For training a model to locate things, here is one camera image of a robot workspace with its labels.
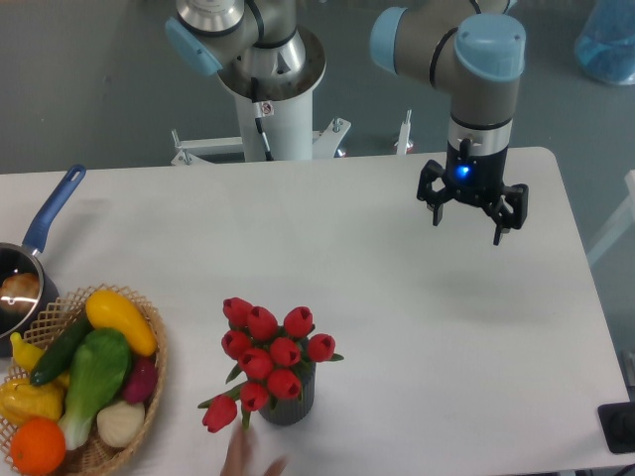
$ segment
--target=blue plastic bag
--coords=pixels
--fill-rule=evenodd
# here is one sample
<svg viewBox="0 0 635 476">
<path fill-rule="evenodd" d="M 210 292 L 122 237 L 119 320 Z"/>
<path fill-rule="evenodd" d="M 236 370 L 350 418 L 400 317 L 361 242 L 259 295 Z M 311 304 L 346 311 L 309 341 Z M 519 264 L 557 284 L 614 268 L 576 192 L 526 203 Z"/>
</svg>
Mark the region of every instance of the blue plastic bag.
<svg viewBox="0 0 635 476">
<path fill-rule="evenodd" d="M 598 0 L 575 42 L 575 57 L 595 79 L 635 84 L 635 0 Z"/>
</svg>

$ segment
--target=red radish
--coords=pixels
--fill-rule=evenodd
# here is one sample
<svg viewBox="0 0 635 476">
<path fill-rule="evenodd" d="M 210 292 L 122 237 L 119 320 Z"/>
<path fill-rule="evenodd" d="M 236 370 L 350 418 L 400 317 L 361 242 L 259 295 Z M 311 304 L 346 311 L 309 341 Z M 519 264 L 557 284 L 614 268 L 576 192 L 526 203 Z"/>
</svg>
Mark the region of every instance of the red radish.
<svg viewBox="0 0 635 476">
<path fill-rule="evenodd" d="M 139 357 L 121 391 L 121 397 L 129 404 L 145 402 L 157 388 L 158 380 L 155 363 L 147 357 Z"/>
</svg>

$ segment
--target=wicker basket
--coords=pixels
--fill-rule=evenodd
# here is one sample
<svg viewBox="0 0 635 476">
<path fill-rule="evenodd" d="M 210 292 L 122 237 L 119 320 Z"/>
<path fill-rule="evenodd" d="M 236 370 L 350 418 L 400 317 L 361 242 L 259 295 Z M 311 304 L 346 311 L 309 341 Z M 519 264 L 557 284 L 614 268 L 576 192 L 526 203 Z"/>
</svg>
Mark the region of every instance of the wicker basket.
<svg viewBox="0 0 635 476">
<path fill-rule="evenodd" d="M 24 340 L 46 349 L 69 324 L 75 322 L 83 313 L 86 299 L 92 293 L 101 289 L 113 290 L 129 298 L 134 302 L 154 330 L 158 342 L 156 367 L 159 373 L 159 382 L 154 394 L 147 402 L 146 419 L 143 427 L 128 446 L 122 449 L 115 449 L 106 445 L 97 435 L 96 427 L 93 425 L 87 444 L 76 451 L 66 454 L 66 460 L 54 473 L 56 476 L 105 476 L 121 467 L 130 459 L 146 436 L 157 412 L 159 399 L 166 382 L 168 346 L 163 321 L 157 310 L 145 297 L 139 296 L 139 294 L 131 291 L 129 288 L 101 285 L 97 288 L 78 289 L 74 293 L 69 293 L 64 298 L 58 297 L 55 302 L 47 306 L 46 310 L 40 312 L 38 318 L 31 324 L 29 330 L 25 332 Z M 12 379 L 28 377 L 27 372 L 15 362 L 12 362 L 8 374 L 9 375 L 4 379 L 5 382 Z M 6 419 L 0 419 L 0 447 L 5 453 L 4 460 L 16 473 L 19 473 L 17 468 L 13 465 L 11 456 L 9 456 L 11 438 L 16 429 L 17 427 L 9 423 Z"/>
</svg>

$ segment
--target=blue pan handle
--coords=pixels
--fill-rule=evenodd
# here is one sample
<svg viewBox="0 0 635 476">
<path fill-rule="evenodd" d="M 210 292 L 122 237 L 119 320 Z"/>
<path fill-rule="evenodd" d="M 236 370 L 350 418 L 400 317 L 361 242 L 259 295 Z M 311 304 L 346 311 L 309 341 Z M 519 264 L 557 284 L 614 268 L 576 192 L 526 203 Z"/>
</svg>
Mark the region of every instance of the blue pan handle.
<svg viewBox="0 0 635 476">
<path fill-rule="evenodd" d="M 29 226 L 27 234 L 22 241 L 23 245 L 39 252 L 44 251 L 47 237 L 49 236 L 49 228 L 51 228 L 53 220 L 58 216 L 58 213 L 85 175 L 86 168 L 84 166 L 75 165 L 68 169 L 62 181 L 53 190 L 51 196 L 42 205 L 42 208 L 40 208 L 40 211 L 31 222 L 31 226 Z"/>
</svg>

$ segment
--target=light blue joint cap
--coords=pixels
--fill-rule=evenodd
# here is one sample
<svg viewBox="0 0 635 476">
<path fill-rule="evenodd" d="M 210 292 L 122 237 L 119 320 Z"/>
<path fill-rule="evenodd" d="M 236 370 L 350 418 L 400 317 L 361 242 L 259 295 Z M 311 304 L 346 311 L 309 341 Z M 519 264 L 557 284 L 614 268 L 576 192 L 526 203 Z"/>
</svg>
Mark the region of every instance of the light blue joint cap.
<svg viewBox="0 0 635 476">
<path fill-rule="evenodd" d="M 483 13 L 464 20 L 456 32 L 456 57 L 483 79 L 506 82 L 525 68 L 525 29 L 508 15 Z"/>
<path fill-rule="evenodd" d="M 176 18 L 166 23 L 166 34 L 177 53 L 197 73 L 212 76 L 222 69 L 218 59 Z"/>
<path fill-rule="evenodd" d="M 395 40 L 405 8 L 391 7 L 382 12 L 370 32 L 370 57 L 375 64 L 397 74 L 395 70 Z"/>
</svg>

